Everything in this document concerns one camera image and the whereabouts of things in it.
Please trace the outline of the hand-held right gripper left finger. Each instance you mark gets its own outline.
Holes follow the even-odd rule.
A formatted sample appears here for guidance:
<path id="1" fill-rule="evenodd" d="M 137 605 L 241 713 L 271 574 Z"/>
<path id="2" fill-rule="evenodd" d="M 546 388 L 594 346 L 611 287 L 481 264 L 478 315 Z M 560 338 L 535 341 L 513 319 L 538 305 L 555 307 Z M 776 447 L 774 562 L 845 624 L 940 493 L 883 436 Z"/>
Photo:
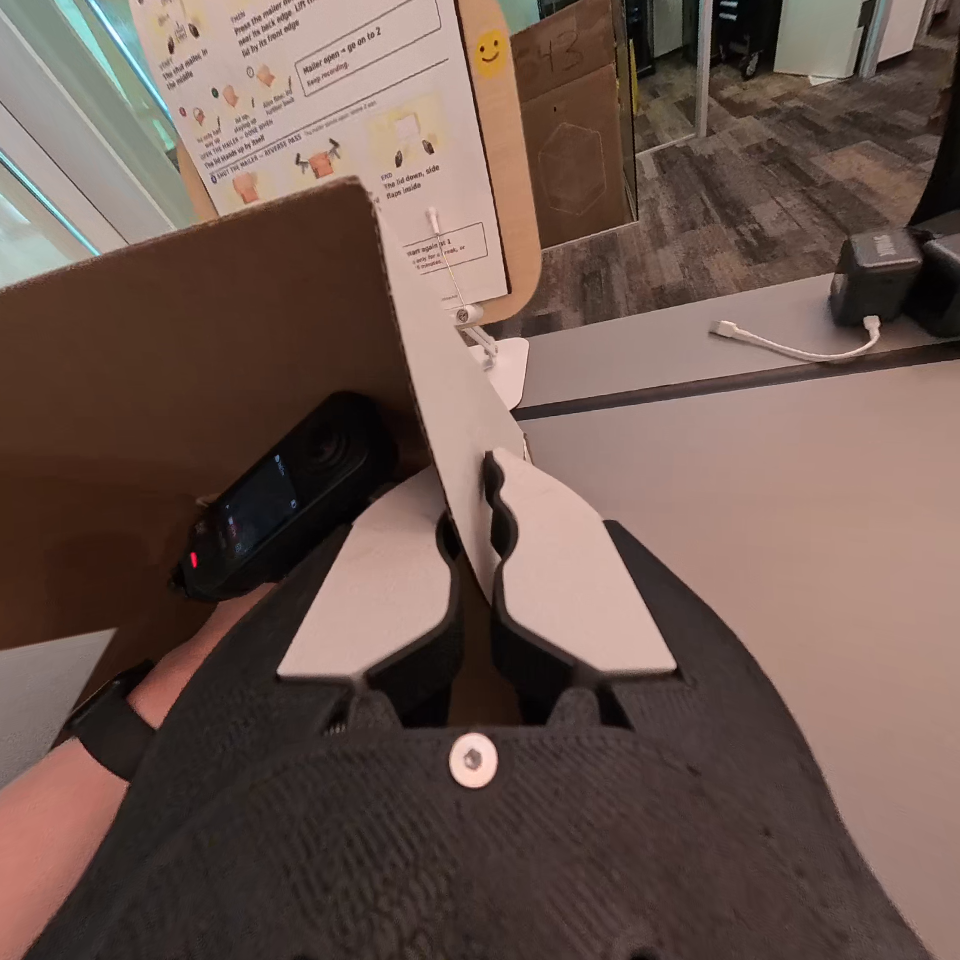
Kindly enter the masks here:
<path id="1" fill-rule="evenodd" d="M 380 692 L 427 724 L 462 666 L 459 541 L 439 474 L 427 466 L 352 524 L 276 670 Z"/>

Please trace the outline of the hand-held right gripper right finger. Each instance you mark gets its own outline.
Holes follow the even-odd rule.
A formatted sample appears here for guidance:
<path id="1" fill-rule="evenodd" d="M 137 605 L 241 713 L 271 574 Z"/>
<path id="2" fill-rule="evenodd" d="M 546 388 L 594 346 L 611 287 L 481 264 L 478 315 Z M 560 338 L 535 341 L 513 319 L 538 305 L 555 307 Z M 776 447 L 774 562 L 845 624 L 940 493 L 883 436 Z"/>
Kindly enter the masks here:
<path id="1" fill-rule="evenodd" d="M 566 694 L 581 691 L 601 724 L 629 726 L 615 687 L 660 681 L 678 667 L 609 524 L 505 448 L 486 452 L 484 488 L 497 556 L 491 658 L 523 719 L 546 724 Z"/>

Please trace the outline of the white cardboard mailer box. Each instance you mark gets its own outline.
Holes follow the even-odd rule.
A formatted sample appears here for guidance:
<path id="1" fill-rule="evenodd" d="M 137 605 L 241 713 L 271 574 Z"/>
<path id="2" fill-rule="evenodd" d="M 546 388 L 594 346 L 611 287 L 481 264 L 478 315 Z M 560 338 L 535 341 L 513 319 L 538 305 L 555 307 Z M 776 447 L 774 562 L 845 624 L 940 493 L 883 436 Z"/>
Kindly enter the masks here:
<path id="1" fill-rule="evenodd" d="M 353 177 L 2 291 L 2 650 L 199 625 L 169 586 L 200 511 L 327 397 L 373 400 L 390 479 L 428 464 L 484 593 L 482 464 L 524 436 Z"/>

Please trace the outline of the person's left forearm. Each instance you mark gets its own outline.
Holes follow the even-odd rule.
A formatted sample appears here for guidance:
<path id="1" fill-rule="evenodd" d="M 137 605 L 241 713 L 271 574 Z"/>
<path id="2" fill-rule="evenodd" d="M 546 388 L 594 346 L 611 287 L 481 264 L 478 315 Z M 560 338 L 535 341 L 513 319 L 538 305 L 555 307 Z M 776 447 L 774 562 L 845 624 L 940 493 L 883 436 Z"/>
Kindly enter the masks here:
<path id="1" fill-rule="evenodd" d="M 1 957 L 19 959 L 90 865 L 128 784 L 76 739 L 1 793 Z"/>

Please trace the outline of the person's left hand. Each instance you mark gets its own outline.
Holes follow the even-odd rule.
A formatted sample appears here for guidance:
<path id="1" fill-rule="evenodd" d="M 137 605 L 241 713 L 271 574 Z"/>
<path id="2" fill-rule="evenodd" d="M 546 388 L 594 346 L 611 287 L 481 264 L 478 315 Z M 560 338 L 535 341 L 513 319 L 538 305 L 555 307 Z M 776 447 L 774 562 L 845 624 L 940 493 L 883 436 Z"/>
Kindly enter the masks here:
<path id="1" fill-rule="evenodd" d="M 194 673 L 222 638 L 273 589 L 265 583 L 245 596 L 220 603 L 196 634 L 165 654 L 126 701 L 151 728 L 158 729 Z"/>

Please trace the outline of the black wristband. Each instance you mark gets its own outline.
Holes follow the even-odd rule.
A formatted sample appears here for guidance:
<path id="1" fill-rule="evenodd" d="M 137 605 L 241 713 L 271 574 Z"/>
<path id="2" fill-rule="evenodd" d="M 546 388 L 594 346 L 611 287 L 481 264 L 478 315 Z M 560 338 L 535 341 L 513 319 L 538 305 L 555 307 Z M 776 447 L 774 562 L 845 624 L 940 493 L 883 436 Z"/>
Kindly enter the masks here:
<path id="1" fill-rule="evenodd" d="M 61 731 L 126 784 L 138 773 L 156 733 L 128 698 L 154 666 L 152 660 L 145 659 L 118 673 L 72 711 Z"/>

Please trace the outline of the large brown cardboard panel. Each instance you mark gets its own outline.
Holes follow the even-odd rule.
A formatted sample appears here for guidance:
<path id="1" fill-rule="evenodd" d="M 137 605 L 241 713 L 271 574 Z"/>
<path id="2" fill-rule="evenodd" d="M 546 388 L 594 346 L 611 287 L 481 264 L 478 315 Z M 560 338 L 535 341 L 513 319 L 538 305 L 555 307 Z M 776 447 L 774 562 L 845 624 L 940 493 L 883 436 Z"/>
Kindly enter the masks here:
<path id="1" fill-rule="evenodd" d="M 544 249 L 637 217 L 633 72 L 623 2 L 578 1 L 510 38 Z"/>

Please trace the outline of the black bulky object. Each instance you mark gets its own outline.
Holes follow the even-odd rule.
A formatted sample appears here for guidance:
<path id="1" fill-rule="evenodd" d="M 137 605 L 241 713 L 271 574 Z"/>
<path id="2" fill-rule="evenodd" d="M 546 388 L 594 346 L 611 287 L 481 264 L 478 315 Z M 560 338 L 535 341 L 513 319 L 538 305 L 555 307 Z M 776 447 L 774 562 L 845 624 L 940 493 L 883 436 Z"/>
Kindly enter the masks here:
<path id="1" fill-rule="evenodd" d="M 946 114 L 942 139 L 928 182 L 908 226 L 953 215 L 959 210 L 959 101 L 953 97 Z"/>

